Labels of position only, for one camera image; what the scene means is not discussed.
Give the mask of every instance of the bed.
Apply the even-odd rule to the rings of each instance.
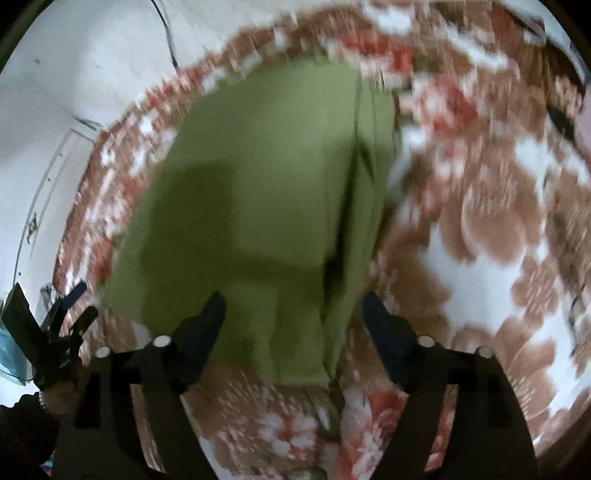
[[[96,140],[56,259],[57,291],[90,284],[74,316],[100,304],[136,202],[199,95],[260,63],[319,51],[392,91],[402,138],[368,289],[446,347],[492,348],[540,465],[555,471],[586,436],[579,420],[591,400],[591,176],[574,141],[586,79],[542,20],[496,2],[376,1],[285,15],[179,69]],[[103,308],[81,355],[149,340]],[[185,401],[218,476],[369,478],[406,396],[355,314],[340,358],[332,388],[267,385],[210,365]],[[455,398],[450,386],[427,470],[443,461]],[[141,403],[135,391],[144,453],[157,467]]]

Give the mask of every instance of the green cloth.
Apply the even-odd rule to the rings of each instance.
[[[327,384],[367,268],[394,158],[389,92],[300,60],[198,99],[139,201],[104,291],[170,334],[219,290],[213,356]]]

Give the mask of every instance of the blue cloth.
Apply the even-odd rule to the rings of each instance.
[[[6,327],[0,323],[0,369],[15,382],[25,385],[27,360]]]

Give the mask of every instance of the floral blanket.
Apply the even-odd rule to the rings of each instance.
[[[260,62],[319,52],[391,89],[397,113],[402,153],[368,289],[446,347],[491,347],[543,455],[582,415],[591,385],[591,178],[573,142],[584,87],[542,22],[500,4],[382,1],[286,15],[180,69],[97,140],[57,258],[58,291],[86,280],[92,291],[74,314],[100,303],[135,202],[197,95]],[[103,345],[143,346],[150,334],[132,320],[102,309],[84,360]],[[218,476],[368,479],[407,395],[357,315],[339,371],[332,388],[295,388],[210,364],[184,400]],[[456,397],[451,385],[426,470],[443,461]]]

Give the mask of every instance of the white screw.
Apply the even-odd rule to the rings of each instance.
[[[172,338],[170,338],[168,335],[160,335],[152,341],[152,345],[162,348],[169,345],[170,342],[172,342]]]
[[[107,346],[102,346],[96,351],[95,356],[97,356],[98,358],[105,358],[106,356],[109,356],[110,354],[111,354],[111,349]]]
[[[418,338],[418,344],[426,348],[432,348],[435,346],[435,340],[427,335],[421,335]]]
[[[492,350],[487,346],[479,347],[478,350],[476,350],[476,353],[478,353],[480,356],[483,356],[484,358],[493,358],[495,356]]]

